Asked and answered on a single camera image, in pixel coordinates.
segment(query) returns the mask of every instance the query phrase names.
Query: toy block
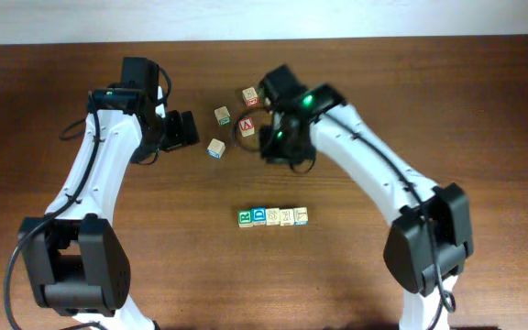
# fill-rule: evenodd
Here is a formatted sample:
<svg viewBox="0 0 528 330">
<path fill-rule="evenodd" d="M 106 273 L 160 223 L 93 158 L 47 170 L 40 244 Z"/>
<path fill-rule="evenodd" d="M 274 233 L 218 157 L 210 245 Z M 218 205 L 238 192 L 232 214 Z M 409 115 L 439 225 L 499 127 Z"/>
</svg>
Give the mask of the toy block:
<svg viewBox="0 0 528 330">
<path fill-rule="evenodd" d="M 226 106 L 222 106 L 218 109 L 215 109 L 215 118 L 217 118 L 217 122 L 219 122 L 219 126 L 223 126 L 231 122 L 231 117 L 229 115 L 229 111 L 227 111 Z"/>
<path fill-rule="evenodd" d="M 221 155 L 223 155 L 225 150 L 226 144 L 218 139 L 212 139 L 211 143 L 209 144 L 209 147 L 207 148 L 207 152 L 209 152 L 209 155 L 217 159 L 221 158 Z"/>
<path fill-rule="evenodd" d="M 239 131 L 242 132 L 242 137 L 254 134 L 254 122 L 252 121 L 252 118 L 244 118 L 240 120 Z"/>
<path fill-rule="evenodd" d="M 263 207 L 252 209 L 252 223 L 254 226 L 263 226 L 266 224 L 266 209 Z"/>
<path fill-rule="evenodd" d="M 243 90 L 242 96 L 244 97 L 244 102 L 247 106 L 258 104 L 258 93 L 256 93 L 256 89 L 254 89 L 254 87 Z"/>
<path fill-rule="evenodd" d="M 294 225 L 307 225 L 309 223 L 309 215 L 306 207 L 296 207 L 294 209 Z"/>
<path fill-rule="evenodd" d="M 294 226 L 294 210 L 293 209 L 280 210 L 280 225 L 281 226 Z"/>
<path fill-rule="evenodd" d="M 250 228 L 254 224 L 252 223 L 252 213 L 251 211 L 239 211 L 237 213 L 237 223 L 240 228 Z"/>
<path fill-rule="evenodd" d="M 266 226 L 277 226 L 281 224 L 281 209 L 266 209 Z"/>
</svg>

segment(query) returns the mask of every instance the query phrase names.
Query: wooden table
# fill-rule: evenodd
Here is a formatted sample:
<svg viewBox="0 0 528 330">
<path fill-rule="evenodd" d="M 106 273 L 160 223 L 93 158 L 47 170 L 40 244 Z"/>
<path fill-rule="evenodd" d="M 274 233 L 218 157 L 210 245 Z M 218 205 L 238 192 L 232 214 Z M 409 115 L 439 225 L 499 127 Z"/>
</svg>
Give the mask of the wooden table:
<svg viewBox="0 0 528 330">
<path fill-rule="evenodd" d="M 221 105 L 240 114 L 237 91 L 287 62 L 304 83 L 332 83 L 418 171 L 466 190 L 476 252 L 451 324 L 528 329 L 528 36 L 0 47 L 0 329 L 18 226 L 42 215 L 80 147 L 58 133 L 131 55 L 168 70 L 170 108 L 192 110 L 202 138 L 126 171 L 114 225 L 146 316 L 166 328 L 398 322 L 388 227 L 370 199 L 323 155 L 297 176 L 233 148 L 215 121 Z M 227 144 L 220 160 L 211 138 Z M 285 204 L 308 207 L 310 224 L 237 227 L 240 209 Z M 12 295 L 25 328 L 74 324 L 34 304 L 22 261 Z"/>
</svg>

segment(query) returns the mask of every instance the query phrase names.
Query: row of blocks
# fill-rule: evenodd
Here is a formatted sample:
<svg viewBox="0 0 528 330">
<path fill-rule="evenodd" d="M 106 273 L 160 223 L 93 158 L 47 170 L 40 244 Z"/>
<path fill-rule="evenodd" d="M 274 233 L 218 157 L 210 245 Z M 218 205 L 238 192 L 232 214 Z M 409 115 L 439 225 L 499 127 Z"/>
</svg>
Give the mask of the row of blocks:
<svg viewBox="0 0 528 330">
<path fill-rule="evenodd" d="M 291 209 L 258 207 L 251 210 L 239 211 L 237 223 L 240 228 L 252 226 L 301 226 L 309 223 L 306 207 Z"/>
</svg>

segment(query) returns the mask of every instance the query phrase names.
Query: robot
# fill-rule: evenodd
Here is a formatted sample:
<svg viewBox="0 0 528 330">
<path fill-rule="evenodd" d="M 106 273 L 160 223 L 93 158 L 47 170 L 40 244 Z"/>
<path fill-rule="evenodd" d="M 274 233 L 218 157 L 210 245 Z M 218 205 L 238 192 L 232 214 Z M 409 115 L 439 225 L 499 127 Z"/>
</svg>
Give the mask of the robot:
<svg viewBox="0 0 528 330">
<path fill-rule="evenodd" d="M 164 95 L 160 73 L 168 84 Z M 451 291 L 474 252 L 461 188 L 441 188 L 400 159 L 330 85 L 309 89 L 281 66 L 259 87 L 272 114 L 258 132 L 260 156 L 294 167 L 314 162 L 319 151 L 341 166 L 390 227 L 383 257 L 403 287 L 399 328 L 449 329 L 448 312 L 456 308 Z M 152 154 L 155 161 L 161 151 L 199 142 L 192 113 L 166 112 L 170 92 L 158 64 L 124 58 L 120 82 L 89 93 L 84 138 L 69 177 L 45 215 L 27 217 L 19 228 L 4 284 L 13 329 L 20 327 L 9 286 L 22 253 L 37 305 L 82 323 L 68 329 L 160 330 L 129 296 L 129 261 L 112 225 L 129 163 Z M 60 253 L 75 243 L 81 255 Z"/>
</svg>

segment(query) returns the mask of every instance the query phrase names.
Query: green indicator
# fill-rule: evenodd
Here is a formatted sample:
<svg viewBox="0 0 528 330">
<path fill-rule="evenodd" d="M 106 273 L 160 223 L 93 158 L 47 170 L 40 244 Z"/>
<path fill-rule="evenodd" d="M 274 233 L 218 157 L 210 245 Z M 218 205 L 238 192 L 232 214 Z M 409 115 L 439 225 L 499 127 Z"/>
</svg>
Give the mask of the green indicator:
<svg viewBox="0 0 528 330">
<path fill-rule="evenodd" d="M 313 96 L 312 95 L 307 95 L 307 96 L 305 96 L 302 99 L 302 104 L 305 105 L 305 106 L 311 105 L 312 102 L 313 102 Z"/>
</svg>

